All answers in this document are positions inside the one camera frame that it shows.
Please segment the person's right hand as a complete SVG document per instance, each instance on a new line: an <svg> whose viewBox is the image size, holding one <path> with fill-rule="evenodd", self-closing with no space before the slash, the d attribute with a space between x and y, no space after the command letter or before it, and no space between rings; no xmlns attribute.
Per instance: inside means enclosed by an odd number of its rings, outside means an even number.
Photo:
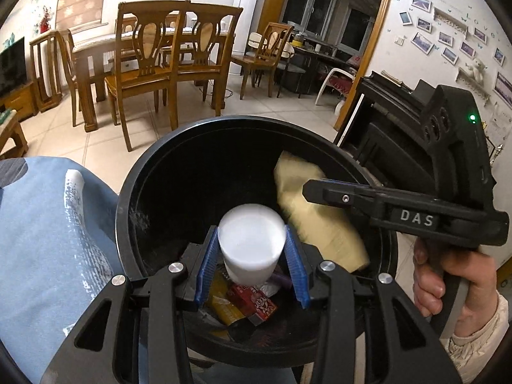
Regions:
<svg viewBox="0 0 512 384"><path fill-rule="evenodd" d="M496 264L494 258L480 252L445 251L441 253L443 271L468 280L469 288L454 333L468 337L482 329L498 307ZM444 280L429 263L426 244L420 238L414 244L414 304L423 316L437 315L443 308Z"/></svg>

